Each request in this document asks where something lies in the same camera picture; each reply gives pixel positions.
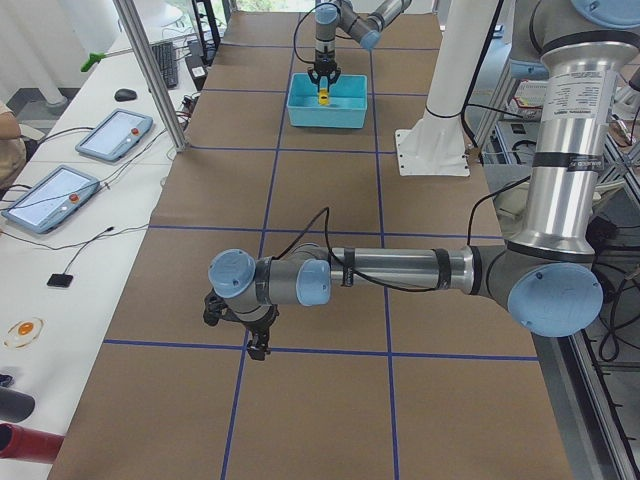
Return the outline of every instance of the tablet screen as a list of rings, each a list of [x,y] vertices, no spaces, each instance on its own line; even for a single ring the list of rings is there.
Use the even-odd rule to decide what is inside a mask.
[[[39,225],[51,213],[59,209],[69,198],[69,195],[92,183],[94,183],[93,180],[74,172],[60,170],[47,182],[37,187],[34,192],[30,192],[24,200],[14,205],[11,208],[11,214],[32,225]]]
[[[113,152],[122,141],[136,128],[142,119],[126,112],[117,112],[107,123],[102,125],[89,140],[82,144],[83,148],[108,155]]]

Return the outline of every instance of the white desk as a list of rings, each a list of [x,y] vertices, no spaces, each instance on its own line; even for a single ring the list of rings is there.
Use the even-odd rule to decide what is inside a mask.
[[[184,95],[196,91],[184,61],[180,62],[179,80],[178,88],[169,92],[176,108]],[[113,94],[119,88],[135,90],[138,99],[115,102]],[[155,122],[124,160],[106,164],[80,156],[74,146],[87,132],[74,132],[44,143],[17,183],[33,185],[59,164],[105,178],[164,129],[133,53],[106,58],[95,66],[52,133],[93,127],[118,107],[150,115]],[[119,231],[145,225],[171,168],[167,155],[171,152],[172,142],[165,133],[110,184],[110,190],[104,189],[52,233],[31,235],[4,217],[0,227],[22,238],[59,246],[88,240],[109,226]],[[16,196],[8,193],[5,198]],[[40,338],[31,345],[19,350],[0,346],[0,372],[13,375],[13,388],[36,399],[35,411],[20,425],[58,434],[67,431],[143,237],[144,232],[137,231],[92,242],[73,263],[74,280],[65,290],[47,287],[46,282],[52,273],[64,270],[76,249],[50,251],[0,236],[0,334],[4,339],[12,325],[30,317],[44,320]],[[0,480],[44,479],[49,470],[50,465],[0,460]]]

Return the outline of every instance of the black keyboard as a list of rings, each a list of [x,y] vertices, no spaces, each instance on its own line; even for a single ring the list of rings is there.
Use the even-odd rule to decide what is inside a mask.
[[[160,42],[151,45],[151,51],[156,57],[160,74],[167,88],[178,86],[178,62],[172,42]]]

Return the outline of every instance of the red mug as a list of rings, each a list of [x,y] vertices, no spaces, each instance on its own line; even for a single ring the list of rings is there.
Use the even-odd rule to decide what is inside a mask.
[[[62,435],[2,423],[0,424],[0,458],[53,463],[63,440]]]

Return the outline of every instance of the blue plastic container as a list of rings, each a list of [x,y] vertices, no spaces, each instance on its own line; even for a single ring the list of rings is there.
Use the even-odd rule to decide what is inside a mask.
[[[294,73],[287,98],[294,127],[362,128],[367,114],[367,77],[340,75],[331,85],[330,104],[318,103],[318,86],[306,73]]]

